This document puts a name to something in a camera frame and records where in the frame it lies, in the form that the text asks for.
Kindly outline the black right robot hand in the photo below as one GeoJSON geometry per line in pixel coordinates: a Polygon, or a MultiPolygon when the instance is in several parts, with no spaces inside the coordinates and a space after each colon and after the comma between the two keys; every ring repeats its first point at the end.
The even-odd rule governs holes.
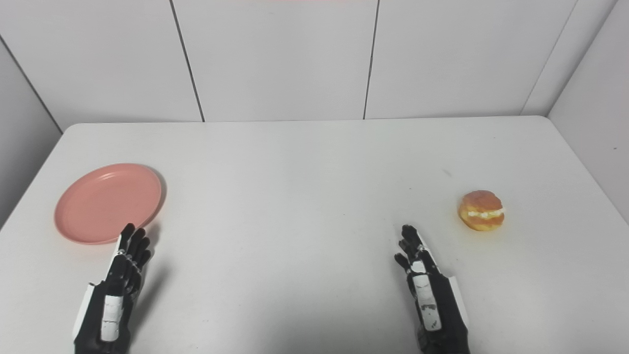
{"type": "Polygon", "coordinates": [[[420,325],[418,344],[423,354],[469,354],[469,330],[454,277],[445,276],[417,229],[404,225],[395,261],[406,273],[420,325]]]}

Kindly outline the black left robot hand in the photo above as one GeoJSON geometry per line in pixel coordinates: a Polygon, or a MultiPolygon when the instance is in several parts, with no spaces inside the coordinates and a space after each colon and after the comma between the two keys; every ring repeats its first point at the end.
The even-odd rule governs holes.
{"type": "Polygon", "coordinates": [[[129,322],[151,258],[146,231],[127,224],[119,234],[106,276],[88,284],[73,329],[75,354],[127,354],[129,322]]]}

